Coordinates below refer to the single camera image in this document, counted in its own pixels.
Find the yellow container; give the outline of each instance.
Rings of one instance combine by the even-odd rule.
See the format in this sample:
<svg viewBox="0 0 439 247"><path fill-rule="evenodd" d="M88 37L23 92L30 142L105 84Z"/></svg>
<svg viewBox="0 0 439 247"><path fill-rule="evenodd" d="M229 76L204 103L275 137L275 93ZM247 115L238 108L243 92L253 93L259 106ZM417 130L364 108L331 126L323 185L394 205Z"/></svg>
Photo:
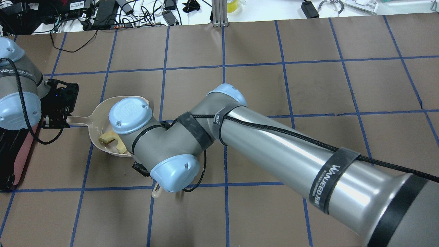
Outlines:
<svg viewBox="0 0 439 247"><path fill-rule="evenodd" d="M227 13L232 13L238 8L238 0L227 0Z"/></svg>

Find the light blue joint cap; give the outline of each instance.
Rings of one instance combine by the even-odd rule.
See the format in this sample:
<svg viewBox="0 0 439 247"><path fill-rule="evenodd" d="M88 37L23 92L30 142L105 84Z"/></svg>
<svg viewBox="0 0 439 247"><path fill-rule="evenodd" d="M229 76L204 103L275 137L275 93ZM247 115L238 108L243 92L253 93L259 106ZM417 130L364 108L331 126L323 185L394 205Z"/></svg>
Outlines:
<svg viewBox="0 0 439 247"><path fill-rule="evenodd" d="M152 118L152 110L141 98L125 98L111 108L108 115L114 132L117 134L133 133L145 126Z"/></svg>
<svg viewBox="0 0 439 247"><path fill-rule="evenodd" d="M213 91L210 91L208 94L210 94L210 93L222 93L222 94L229 95L230 97L235 99L238 103L247 106L247 101L245 100L242 93L230 84L227 84L227 83L221 84L217 88L215 88Z"/></svg>
<svg viewBox="0 0 439 247"><path fill-rule="evenodd" d="M170 157L151 170L151 178L167 192L178 192L188 186L200 171L200 163L191 154Z"/></svg>
<svg viewBox="0 0 439 247"><path fill-rule="evenodd" d="M41 119L41 100L31 93L23 92L29 123L33 127ZM12 93L0 98L0 128L18 131L27 129L20 95Z"/></svg>
<svg viewBox="0 0 439 247"><path fill-rule="evenodd" d="M21 49L13 40L0 37L0 58L9 58L16 62L25 55L25 51ZM0 66L9 65L7 61L1 61Z"/></svg>

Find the small white handle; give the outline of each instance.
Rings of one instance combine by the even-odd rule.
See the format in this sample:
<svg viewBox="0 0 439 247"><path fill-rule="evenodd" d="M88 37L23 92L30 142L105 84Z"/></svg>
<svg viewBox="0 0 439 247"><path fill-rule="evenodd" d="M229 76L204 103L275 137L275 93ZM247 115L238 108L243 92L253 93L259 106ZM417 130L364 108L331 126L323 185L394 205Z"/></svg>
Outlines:
<svg viewBox="0 0 439 247"><path fill-rule="evenodd" d="M68 116L66 122L70 125L88 126L89 125L89 117L88 116Z"/></svg>
<svg viewBox="0 0 439 247"><path fill-rule="evenodd" d="M159 198L162 191L163 191L163 188L160 186L160 184L155 183L155 187L151 193L152 198L154 198L154 199Z"/></svg>

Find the black power brick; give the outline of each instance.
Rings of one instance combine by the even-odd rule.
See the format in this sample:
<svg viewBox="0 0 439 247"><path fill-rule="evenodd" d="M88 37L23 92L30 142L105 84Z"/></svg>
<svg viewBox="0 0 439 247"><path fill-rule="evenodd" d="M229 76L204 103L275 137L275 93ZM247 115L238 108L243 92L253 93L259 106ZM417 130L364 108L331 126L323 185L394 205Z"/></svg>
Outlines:
<svg viewBox="0 0 439 247"><path fill-rule="evenodd" d="M304 0L305 2L302 3L302 11L305 14L306 18L319 18L319 12L317 12L316 8L314 7L313 3L311 1Z"/></svg>

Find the beige bowl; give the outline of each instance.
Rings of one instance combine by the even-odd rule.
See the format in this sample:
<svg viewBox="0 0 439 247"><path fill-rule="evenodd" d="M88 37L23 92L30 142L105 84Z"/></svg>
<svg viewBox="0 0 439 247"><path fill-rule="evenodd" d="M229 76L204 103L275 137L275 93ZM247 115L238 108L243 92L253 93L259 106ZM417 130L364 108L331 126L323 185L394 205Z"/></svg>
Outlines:
<svg viewBox="0 0 439 247"><path fill-rule="evenodd" d="M119 153L116 149L117 142L112 141L108 144L104 144L99 141L99 137L110 130L112 130L112 126L110 124L110 121L108 120L108 114L110 113L111 108L114 104L121 101L124 98L128 97L136 97L141 98L144 101L146 101L148 104L148 100L146 100L143 97L139 96L118 96L118 97L112 97L109 99L104 100L101 104L99 104L93 111L93 113L90 116L69 116L67 118L67 123L70 125L76 125L76 126L87 126L88 127L88 134L90 136L90 140L97 148L100 150L109 153L114 156L119 157L127 157L130 158L131 154L129 152L126 153Z"/></svg>

